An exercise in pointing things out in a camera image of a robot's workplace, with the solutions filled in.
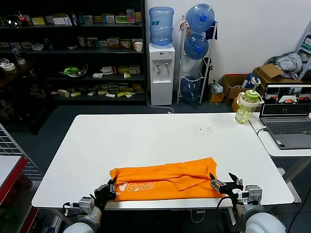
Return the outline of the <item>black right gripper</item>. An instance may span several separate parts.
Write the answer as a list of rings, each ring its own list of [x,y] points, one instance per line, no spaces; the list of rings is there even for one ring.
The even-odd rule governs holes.
[[[234,189],[238,189],[240,191],[243,191],[243,180],[239,179],[236,175],[232,173],[228,173],[230,178],[233,182],[227,182],[224,183],[214,177],[212,173],[209,174],[210,176],[210,185],[216,190],[219,191],[222,194],[226,194],[229,197],[233,197],[235,194],[233,193]]]

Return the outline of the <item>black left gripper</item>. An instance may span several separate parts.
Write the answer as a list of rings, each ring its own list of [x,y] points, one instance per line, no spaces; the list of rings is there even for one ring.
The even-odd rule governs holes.
[[[110,179],[107,184],[103,184],[94,190],[95,206],[105,207],[107,203],[114,200],[116,196],[120,195],[116,187],[116,178]]]

